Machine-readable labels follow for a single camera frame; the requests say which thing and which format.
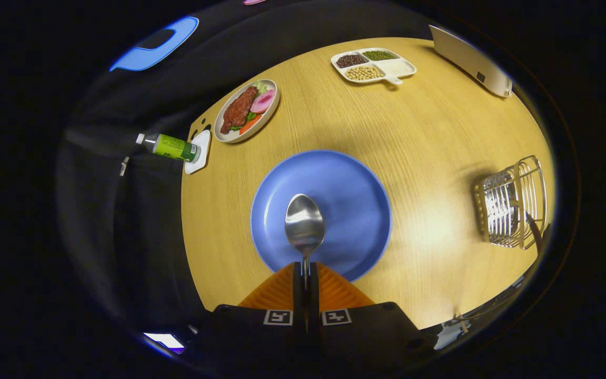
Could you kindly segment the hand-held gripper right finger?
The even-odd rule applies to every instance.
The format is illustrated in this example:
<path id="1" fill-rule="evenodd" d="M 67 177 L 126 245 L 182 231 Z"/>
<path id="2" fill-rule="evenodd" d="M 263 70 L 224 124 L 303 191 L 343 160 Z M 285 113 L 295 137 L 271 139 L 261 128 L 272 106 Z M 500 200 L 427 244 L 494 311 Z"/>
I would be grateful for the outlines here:
<path id="1" fill-rule="evenodd" d="M 324 369 L 404 369 L 435 355 L 395 302 L 373 302 L 328 266 L 310 267 L 311 333 Z"/>

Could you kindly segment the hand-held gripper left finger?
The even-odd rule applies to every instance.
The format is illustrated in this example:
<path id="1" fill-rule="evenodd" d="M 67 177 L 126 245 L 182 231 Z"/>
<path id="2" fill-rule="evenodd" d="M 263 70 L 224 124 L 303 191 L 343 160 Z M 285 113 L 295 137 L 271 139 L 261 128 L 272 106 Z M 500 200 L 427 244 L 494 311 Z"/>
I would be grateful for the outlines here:
<path id="1" fill-rule="evenodd" d="M 202 369 L 290 369 L 297 338 L 305 333 L 300 264 L 291 263 L 261 283 L 238 306 L 222 304 L 193 341 Z"/>

